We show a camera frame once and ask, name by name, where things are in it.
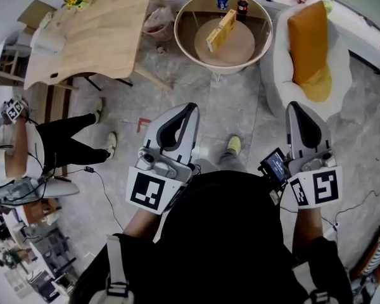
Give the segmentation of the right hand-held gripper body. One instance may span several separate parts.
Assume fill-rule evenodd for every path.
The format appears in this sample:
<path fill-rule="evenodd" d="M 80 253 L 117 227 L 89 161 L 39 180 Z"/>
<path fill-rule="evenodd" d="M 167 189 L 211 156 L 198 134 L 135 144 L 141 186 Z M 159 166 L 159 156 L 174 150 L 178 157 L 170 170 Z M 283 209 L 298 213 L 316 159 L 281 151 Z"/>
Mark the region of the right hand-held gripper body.
<path fill-rule="evenodd" d="M 282 196 L 292 195 L 299 209 L 320 208 L 343 197 L 343 171 L 332 148 L 308 155 L 286 157 L 286 185 Z"/>

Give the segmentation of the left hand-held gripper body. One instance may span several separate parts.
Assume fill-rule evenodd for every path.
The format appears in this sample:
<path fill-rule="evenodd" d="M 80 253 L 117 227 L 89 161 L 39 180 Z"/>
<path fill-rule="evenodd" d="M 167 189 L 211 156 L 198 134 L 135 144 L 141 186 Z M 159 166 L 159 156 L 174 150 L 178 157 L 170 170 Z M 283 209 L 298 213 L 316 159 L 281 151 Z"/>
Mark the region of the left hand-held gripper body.
<path fill-rule="evenodd" d="M 129 168 L 126 202 L 157 215 L 169 211 L 191 180 L 191 158 L 173 160 L 141 147 L 136 164 Z"/>

